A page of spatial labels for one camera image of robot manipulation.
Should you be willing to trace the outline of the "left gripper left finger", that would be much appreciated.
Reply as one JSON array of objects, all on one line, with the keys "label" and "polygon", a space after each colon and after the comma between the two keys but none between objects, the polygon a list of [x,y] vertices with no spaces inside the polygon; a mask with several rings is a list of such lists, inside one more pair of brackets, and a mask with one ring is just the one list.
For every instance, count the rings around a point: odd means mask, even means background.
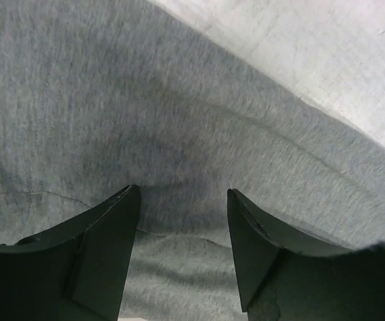
[{"label": "left gripper left finger", "polygon": [[0,244],[0,320],[117,320],[140,214],[129,185],[13,245]]}]

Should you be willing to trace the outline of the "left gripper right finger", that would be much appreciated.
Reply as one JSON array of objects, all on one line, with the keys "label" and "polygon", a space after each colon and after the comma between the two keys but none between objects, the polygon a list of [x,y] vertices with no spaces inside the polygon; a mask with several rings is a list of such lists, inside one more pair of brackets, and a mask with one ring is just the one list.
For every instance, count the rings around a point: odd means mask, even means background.
[{"label": "left gripper right finger", "polygon": [[385,320],[385,242],[359,249],[306,233],[236,189],[227,219],[249,320]]}]

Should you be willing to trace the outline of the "grey t-shirt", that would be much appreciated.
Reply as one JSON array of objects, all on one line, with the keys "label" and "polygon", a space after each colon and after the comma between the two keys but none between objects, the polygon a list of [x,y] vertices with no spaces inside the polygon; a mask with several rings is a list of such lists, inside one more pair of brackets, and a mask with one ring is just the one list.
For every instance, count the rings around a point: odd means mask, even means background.
[{"label": "grey t-shirt", "polygon": [[0,243],[142,193],[122,299],[244,320],[236,188],[349,247],[385,241],[385,150],[147,1],[0,1]]}]

